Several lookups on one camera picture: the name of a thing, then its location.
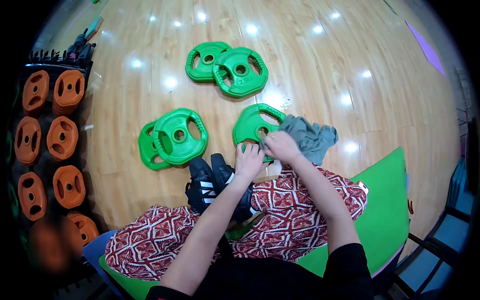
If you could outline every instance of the blue chair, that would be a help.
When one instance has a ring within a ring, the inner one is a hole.
[[[117,232],[118,230],[112,230],[109,232],[105,232],[104,234],[96,237],[93,241],[86,244],[83,249],[83,256],[87,259],[87,261],[96,269],[98,274],[102,277],[103,281],[110,287],[110,289],[117,295],[120,299],[124,300],[124,297],[120,293],[120,291],[115,287],[112,283],[108,275],[102,269],[100,264],[98,263],[98,259],[100,256],[105,254],[105,247],[107,245],[108,240]]]

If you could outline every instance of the red patterned pants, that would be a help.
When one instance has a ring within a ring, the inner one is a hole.
[[[367,195],[351,180],[313,164],[342,196],[353,220],[367,205]],[[280,177],[253,186],[252,208],[265,216],[240,240],[231,240],[234,257],[275,257],[295,263],[327,243],[326,222],[290,166]],[[200,217],[182,206],[150,207],[117,231],[105,249],[107,264],[127,277],[160,280]],[[213,261],[219,257],[218,249]]]

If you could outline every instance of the green mat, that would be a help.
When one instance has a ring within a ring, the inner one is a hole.
[[[123,276],[117,271],[113,270],[107,265],[105,255],[98,259],[100,266],[124,289],[127,293],[136,300],[144,300],[147,297],[148,291],[151,287],[158,285],[159,281],[143,281],[135,278]]]
[[[355,228],[367,256],[370,274],[374,274],[394,256],[409,232],[403,149],[397,148],[352,181],[362,181],[370,190],[367,207],[355,221]],[[324,246],[303,256],[297,263],[323,276],[327,259],[327,246]]]

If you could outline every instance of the gray cloth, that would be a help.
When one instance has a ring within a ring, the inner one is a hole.
[[[319,166],[322,164],[328,148],[338,141],[335,127],[324,125],[320,128],[317,123],[310,125],[304,117],[288,115],[280,125],[280,130],[290,134],[297,142],[302,154]],[[260,147],[268,148],[263,139],[260,141]]]

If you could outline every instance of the shoe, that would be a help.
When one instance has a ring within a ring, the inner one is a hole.
[[[188,204],[194,212],[203,214],[217,195],[213,187],[214,175],[210,166],[201,157],[192,159],[189,168],[192,182],[185,186]]]
[[[215,153],[210,156],[212,163],[212,171],[214,175],[214,187],[217,194],[220,194],[227,184],[232,181],[235,169],[225,163],[223,156],[220,153]],[[251,212],[251,197],[253,193],[253,182],[250,183],[247,190],[240,199],[232,218],[239,224],[250,219],[253,216]]]

